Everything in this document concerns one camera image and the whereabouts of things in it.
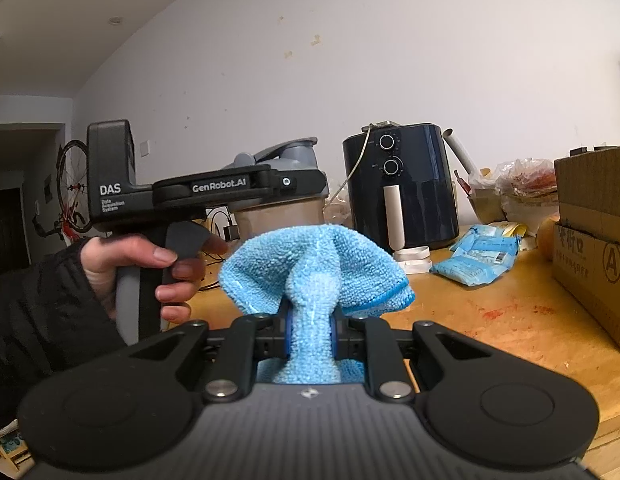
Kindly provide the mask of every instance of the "control dial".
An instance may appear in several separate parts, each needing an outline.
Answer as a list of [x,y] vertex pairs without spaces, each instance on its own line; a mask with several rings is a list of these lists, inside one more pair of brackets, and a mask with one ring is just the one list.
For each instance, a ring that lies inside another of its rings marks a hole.
[[403,168],[400,158],[393,156],[383,163],[383,173],[388,176],[396,175]]
[[394,137],[389,134],[383,134],[379,138],[379,146],[382,150],[391,150],[394,147]]

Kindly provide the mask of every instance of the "blue plastic packaging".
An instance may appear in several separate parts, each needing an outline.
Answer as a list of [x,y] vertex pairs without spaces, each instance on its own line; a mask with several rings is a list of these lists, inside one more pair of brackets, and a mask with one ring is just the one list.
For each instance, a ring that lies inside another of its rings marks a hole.
[[468,286],[493,282],[514,265],[521,237],[500,236],[503,230],[498,235],[487,234],[491,232],[496,234],[498,228],[472,227],[451,247],[452,257],[433,265],[430,272]]

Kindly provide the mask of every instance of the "gray ribbed panel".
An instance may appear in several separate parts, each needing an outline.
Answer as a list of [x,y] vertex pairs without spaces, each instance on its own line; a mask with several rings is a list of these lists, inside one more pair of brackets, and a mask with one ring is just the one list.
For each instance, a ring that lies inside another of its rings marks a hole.
[[[477,466],[440,446],[407,406],[371,399],[360,384],[257,384],[208,407],[192,432],[151,463],[110,474],[36,466],[26,480],[591,480],[576,463],[536,473]],[[125,438],[112,443],[125,452]]]

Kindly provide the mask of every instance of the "black air fryer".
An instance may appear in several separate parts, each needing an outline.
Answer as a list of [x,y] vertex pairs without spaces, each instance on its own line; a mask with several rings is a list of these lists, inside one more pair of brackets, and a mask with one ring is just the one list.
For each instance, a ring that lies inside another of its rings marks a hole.
[[[347,174],[368,128],[343,141]],[[348,189],[354,228],[389,253],[445,247],[459,234],[445,145],[435,124],[373,124]]]

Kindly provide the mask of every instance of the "fingernail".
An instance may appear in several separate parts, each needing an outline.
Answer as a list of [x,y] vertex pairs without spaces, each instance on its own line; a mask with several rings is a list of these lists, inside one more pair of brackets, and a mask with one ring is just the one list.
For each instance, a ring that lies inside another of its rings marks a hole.
[[154,257],[160,262],[165,262],[167,264],[177,259],[177,255],[175,253],[163,247],[157,247],[154,250]]
[[187,278],[189,275],[192,274],[192,272],[193,272],[192,266],[190,264],[185,264],[183,262],[174,264],[174,267],[172,267],[173,274],[178,274],[179,276],[183,276],[184,278]]
[[179,317],[179,309],[173,306],[164,306],[161,310],[161,317],[171,321]]
[[156,289],[156,299],[159,301],[170,301],[174,296],[174,291],[169,287],[160,286]]

